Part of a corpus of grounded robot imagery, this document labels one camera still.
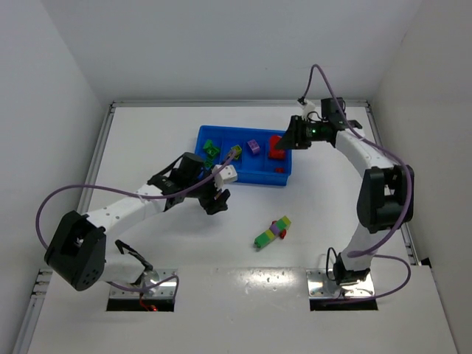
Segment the purple round lego brick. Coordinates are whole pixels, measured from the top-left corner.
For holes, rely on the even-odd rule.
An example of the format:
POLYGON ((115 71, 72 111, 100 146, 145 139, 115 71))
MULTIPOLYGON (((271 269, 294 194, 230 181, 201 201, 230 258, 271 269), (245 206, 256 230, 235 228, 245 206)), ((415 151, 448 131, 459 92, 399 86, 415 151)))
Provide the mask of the purple round lego brick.
POLYGON ((253 156, 260 154, 261 148, 255 139, 251 139, 246 142, 248 149, 250 150, 253 156))

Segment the green lego brick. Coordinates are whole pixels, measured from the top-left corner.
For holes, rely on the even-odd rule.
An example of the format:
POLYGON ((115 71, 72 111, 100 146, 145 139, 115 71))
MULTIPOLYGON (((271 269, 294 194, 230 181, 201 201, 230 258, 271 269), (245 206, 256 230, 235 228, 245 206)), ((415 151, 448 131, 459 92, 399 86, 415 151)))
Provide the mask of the green lego brick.
POLYGON ((214 159, 215 157, 217 157, 220 153, 220 149, 218 147, 215 147, 215 146, 209 146, 208 148, 205 149, 205 152, 206 152, 206 155, 211 158, 211 159, 214 159))

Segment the yellow printed lego brick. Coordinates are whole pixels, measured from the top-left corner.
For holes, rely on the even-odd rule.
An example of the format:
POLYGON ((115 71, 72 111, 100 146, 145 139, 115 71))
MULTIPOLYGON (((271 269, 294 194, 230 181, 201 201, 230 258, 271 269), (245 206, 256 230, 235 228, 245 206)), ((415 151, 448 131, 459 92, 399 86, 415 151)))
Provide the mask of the yellow printed lego brick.
POLYGON ((229 151, 229 156, 232 156, 234 160, 238 160, 242 156, 243 149, 240 145, 232 146, 229 151))

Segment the green square lego tile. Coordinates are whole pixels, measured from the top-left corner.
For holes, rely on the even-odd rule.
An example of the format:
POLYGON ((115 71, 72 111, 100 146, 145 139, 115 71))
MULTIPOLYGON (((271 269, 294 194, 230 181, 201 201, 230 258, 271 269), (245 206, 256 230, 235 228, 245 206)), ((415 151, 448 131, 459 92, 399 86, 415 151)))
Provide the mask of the green square lego tile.
POLYGON ((211 139, 207 139, 203 145, 203 150, 208 151, 214 148, 213 141, 211 139))

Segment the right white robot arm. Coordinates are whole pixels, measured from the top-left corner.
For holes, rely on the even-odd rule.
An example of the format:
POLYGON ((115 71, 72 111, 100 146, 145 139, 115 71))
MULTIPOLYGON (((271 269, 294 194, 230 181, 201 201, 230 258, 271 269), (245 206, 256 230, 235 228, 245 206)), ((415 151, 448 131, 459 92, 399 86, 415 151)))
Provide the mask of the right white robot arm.
POLYGON ((362 178, 356 204, 358 226, 347 247, 336 255, 333 279, 337 285, 366 279, 373 257, 397 229, 413 216, 414 171, 394 163, 368 140, 362 125, 347 119, 342 98, 316 106, 299 98, 300 115, 291 116, 287 131, 276 144, 279 150, 306 150, 313 142, 328 142, 342 153, 362 178))

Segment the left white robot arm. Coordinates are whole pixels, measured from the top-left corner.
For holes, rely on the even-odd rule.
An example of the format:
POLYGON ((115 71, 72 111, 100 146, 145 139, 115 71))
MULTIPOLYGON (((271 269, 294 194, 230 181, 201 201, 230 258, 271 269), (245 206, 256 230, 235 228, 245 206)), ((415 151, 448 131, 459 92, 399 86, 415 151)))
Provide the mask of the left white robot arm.
POLYGON ((45 263, 76 291, 96 282, 140 293, 159 287, 162 281, 153 280, 152 264, 120 236, 186 198, 198 200, 208 215, 227 210, 230 192, 225 186, 237 180, 230 161, 206 167, 200 156, 186 152, 137 191, 111 190, 122 199, 84 214, 67 212, 44 246, 45 263))

